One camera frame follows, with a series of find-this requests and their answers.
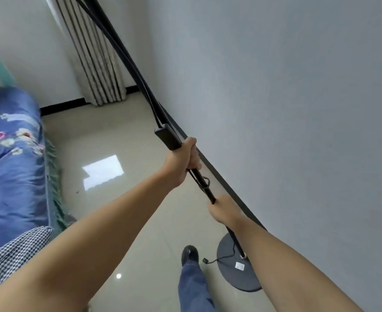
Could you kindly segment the person's right forearm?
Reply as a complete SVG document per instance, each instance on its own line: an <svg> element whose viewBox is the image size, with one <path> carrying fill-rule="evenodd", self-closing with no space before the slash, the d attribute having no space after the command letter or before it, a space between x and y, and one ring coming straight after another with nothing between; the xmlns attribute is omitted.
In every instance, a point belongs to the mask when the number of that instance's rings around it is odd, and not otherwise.
<svg viewBox="0 0 382 312"><path fill-rule="evenodd" d="M364 312L309 260L252 220L237 216L224 223L277 312Z"/></svg>

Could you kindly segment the person's left forearm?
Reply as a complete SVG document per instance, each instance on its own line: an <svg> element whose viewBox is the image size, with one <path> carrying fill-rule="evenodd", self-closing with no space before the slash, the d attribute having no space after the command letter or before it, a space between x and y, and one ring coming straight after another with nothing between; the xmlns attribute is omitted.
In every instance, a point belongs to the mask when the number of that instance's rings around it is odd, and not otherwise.
<svg viewBox="0 0 382 312"><path fill-rule="evenodd" d="M0 312L81 312L185 174L164 166L71 225L0 285Z"/></svg>

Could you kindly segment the blue jeans leg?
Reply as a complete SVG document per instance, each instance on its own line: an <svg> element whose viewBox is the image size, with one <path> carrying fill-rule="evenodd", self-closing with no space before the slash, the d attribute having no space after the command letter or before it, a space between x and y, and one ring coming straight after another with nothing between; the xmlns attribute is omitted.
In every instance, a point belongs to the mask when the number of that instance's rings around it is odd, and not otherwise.
<svg viewBox="0 0 382 312"><path fill-rule="evenodd" d="M178 297L181 312L217 312L199 263L190 261L181 270Z"/></svg>

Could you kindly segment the person's right hand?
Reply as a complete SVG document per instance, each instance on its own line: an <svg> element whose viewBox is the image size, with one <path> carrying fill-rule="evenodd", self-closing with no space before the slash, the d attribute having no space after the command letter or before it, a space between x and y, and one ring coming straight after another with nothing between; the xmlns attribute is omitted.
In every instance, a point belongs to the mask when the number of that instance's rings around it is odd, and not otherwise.
<svg viewBox="0 0 382 312"><path fill-rule="evenodd" d="M214 203L208 203L211 216L230 229L236 228L244 220L240 208L229 195L221 195Z"/></svg>

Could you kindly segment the person's left hand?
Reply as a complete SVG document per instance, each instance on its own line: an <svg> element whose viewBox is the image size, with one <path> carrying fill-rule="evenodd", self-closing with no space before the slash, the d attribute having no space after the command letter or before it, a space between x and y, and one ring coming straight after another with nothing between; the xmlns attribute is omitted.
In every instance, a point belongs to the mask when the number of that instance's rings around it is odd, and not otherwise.
<svg viewBox="0 0 382 312"><path fill-rule="evenodd" d="M181 147L177 150L168 152L162 167L162 173L166 175L172 188L181 185L190 169L200 170L202 167L199 152L183 153Z"/></svg>

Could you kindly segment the striped beige curtain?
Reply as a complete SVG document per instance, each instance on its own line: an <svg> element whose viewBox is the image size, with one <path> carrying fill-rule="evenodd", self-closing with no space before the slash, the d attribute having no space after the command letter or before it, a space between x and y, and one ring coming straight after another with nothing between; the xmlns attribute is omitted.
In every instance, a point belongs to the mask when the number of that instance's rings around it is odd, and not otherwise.
<svg viewBox="0 0 382 312"><path fill-rule="evenodd" d="M126 99L119 58L77 0L46 0L58 25L79 90L89 104Z"/></svg>

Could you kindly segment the green fringed bed cloth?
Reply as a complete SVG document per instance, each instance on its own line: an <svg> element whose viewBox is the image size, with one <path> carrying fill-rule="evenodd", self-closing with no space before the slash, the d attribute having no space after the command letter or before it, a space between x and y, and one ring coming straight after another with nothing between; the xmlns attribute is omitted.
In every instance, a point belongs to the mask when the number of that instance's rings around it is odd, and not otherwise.
<svg viewBox="0 0 382 312"><path fill-rule="evenodd" d="M52 142L45 139L45 162L48 190L48 206L52 213L50 225L56 235L65 231L77 219L69 212L62 193L62 169L58 161L57 150Z"/></svg>

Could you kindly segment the black shoe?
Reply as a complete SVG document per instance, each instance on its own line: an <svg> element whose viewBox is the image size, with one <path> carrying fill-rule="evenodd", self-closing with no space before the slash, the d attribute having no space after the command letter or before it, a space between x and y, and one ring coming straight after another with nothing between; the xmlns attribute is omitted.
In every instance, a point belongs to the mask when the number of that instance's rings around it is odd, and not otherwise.
<svg viewBox="0 0 382 312"><path fill-rule="evenodd" d="M199 252L193 245L185 246L181 254L182 267L188 263L199 264Z"/></svg>

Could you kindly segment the blue floral bedspread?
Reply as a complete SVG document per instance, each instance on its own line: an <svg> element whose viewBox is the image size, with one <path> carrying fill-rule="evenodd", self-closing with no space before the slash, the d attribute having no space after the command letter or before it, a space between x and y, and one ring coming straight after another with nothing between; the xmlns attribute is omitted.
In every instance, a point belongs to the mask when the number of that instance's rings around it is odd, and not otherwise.
<svg viewBox="0 0 382 312"><path fill-rule="evenodd" d="M44 152L37 102L21 89L0 88L0 247L49 225Z"/></svg>

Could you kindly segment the checkered shirt sleeve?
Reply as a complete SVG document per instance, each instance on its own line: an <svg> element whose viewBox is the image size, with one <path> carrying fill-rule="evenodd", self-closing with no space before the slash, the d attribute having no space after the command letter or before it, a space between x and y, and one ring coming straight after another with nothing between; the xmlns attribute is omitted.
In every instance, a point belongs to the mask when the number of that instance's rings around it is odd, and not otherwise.
<svg viewBox="0 0 382 312"><path fill-rule="evenodd" d="M22 233L0 247L0 284L31 260L55 237L52 227L41 226Z"/></svg>

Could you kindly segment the black floor lamp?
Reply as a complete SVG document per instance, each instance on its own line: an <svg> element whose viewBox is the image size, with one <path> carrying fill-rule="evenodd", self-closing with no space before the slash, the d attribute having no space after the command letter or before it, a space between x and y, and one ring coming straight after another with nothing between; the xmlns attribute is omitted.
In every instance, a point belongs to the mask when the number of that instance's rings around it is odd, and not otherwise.
<svg viewBox="0 0 382 312"><path fill-rule="evenodd" d="M75 1L110 42L111 47L115 50L117 56L150 104L157 123L157 127L154 130L155 135L169 150L174 151L179 149L182 145L181 138L165 115L161 104L157 101L98 0ZM240 291L253 293L261 290L262 287L256 277L254 268L235 233L228 227L226 229L228 233L219 242L216 259L208 261L205 258L203 262L207 265L216 262L224 279Z"/></svg>

